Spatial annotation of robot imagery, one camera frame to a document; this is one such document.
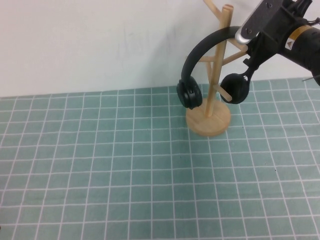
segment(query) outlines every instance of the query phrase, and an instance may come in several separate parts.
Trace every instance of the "wooden stand base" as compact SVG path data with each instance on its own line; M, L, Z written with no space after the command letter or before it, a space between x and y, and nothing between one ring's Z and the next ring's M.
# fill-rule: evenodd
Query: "wooden stand base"
M205 111L207 98L203 99L200 107L186 111L186 123L193 132L204 137L214 137L224 133L231 120L229 108L220 101L214 101L214 112L212 116L206 117Z

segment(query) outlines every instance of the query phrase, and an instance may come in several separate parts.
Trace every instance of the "white wall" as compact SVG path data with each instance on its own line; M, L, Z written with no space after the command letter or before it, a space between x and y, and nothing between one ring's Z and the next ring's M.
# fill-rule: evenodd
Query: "white wall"
M232 25L259 2L215 1L234 5ZM306 17L318 17L319 7L314 1ZM185 56L217 29L202 0L3 0L0 96L175 85ZM227 54L236 51L230 45ZM243 72L242 60L224 66L221 78ZM203 63L192 75L207 82ZM276 56L253 80L310 75Z

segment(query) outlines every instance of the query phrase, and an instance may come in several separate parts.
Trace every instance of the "warning label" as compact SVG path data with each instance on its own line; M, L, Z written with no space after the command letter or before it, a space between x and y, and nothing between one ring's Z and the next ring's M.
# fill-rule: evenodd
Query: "warning label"
M304 33L306 30L312 28L309 25L304 25L301 27L298 27L296 30L294 30L291 35L289 36L289 38L287 39L286 43L285 43L285 48L292 50L295 41L298 39L298 37Z
M294 43L295 43L295 40L288 38L288 40L285 43L285 48L291 50Z

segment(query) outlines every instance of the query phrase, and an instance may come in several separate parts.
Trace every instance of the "table surface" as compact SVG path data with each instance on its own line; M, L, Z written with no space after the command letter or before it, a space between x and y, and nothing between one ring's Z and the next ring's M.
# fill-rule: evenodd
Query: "table surface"
M1 98L0 239L318 239L320 87L228 107L201 137L171 86Z

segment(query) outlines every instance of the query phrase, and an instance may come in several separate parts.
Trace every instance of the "headphones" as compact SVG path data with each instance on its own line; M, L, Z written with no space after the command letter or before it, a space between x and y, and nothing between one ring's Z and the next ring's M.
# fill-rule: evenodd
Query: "headphones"
M215 31L199 42L190 52L183 65L181 79L176 86L179 100L185 108L194 109L203 103L203 97L199 85L191 76L193 69L203 55L217 44L235 38L239 26L229 26ZM243 102L250 90L250 81L254 70L249 68L243 74L232 73L227 75L220 86L232 97L231 101L222 100L229 104Z

